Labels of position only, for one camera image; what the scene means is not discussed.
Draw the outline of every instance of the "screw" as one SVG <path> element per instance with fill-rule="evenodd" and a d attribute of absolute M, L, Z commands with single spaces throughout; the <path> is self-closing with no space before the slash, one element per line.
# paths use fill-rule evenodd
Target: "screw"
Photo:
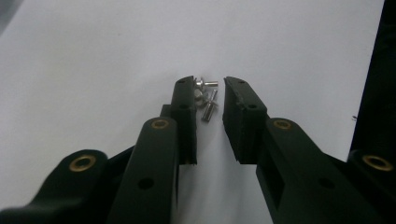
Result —
<path fill-rule="evenodd" d="M 205 82 L 203 77 L 201 77 L 201 80 L 195 79 L 195 87 L 201 91 L 203 91 L 205 87 L 217 87 L 218 85 L 219 83 L 217 81 Z"/>
<path fill-rule="evenodd" d="M 212 94 L 210 95 L 210 98 L 207 101 L 206 107 L 204 109 L 204 113 L 202 114 L 202 117 L 201 117 L 202 120 L 210 121 L 213 111 L 215 110 L 215 107 L 217 105 L 216 102 L 214 101 L 217 93 L 218 93 L 218 90 L 212 91 Z"/>

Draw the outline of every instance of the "silver screw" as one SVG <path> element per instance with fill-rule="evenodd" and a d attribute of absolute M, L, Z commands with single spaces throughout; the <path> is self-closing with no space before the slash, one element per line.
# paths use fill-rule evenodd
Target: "silver screw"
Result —
<path fill-rule="evenodd" d="M 218 94 L 218 90 L 213 90 L 212 94 L 210 95 L 209 100 L 207 101 L 207 104 L 204 109 L 204 113 L 202 114 L 202 117 L 201 117 L 201 119 L 204 121 L 210 121 L 213 111 L 215 110 L 216 105 L 218 105 L 214 101 L 216 98 L 216 94 Z"/>
<path fill-rule="evenodd" d="M 219 83 L 217 81 L 205 82 L 203 77 L 201 77 L 201 80 L 195 80 L 195 87 L 201 91 L 203 91 L 205 87 L 217 87 L 218 85 Z"/>

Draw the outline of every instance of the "brass insert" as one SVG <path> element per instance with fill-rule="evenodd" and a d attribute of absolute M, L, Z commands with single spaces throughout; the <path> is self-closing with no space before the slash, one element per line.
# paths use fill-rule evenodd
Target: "brass insert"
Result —
<path fill-rule="evenodd" d="M 92 155 L 82 155 L 75 158 L 69 165 L 73 172 L 82 172 L 90 169 L 96 163 L 96 158 Z"/>
<path fill-rule="evenodd" d="M 392 163 L 381 157 L 374 155 L 364 155 L 362 159 L 367 165 L 375 168 L 376 170 L 387 172 L 393 170 Z"/>
<path fill-rule="evenodd" d="M 156 119 L 151 123 L 153 129 L 164 129 L 168 127 L 169 122 L 166 119 Z"/>
<path fill-rule="evenodd" d="M 276 121 L 274 121 L 274 126 L 276 126 L 278 129 L 283 130 L 289 130 L 291 128 L 291 124 L 284 119 L 277 119 Z"/>

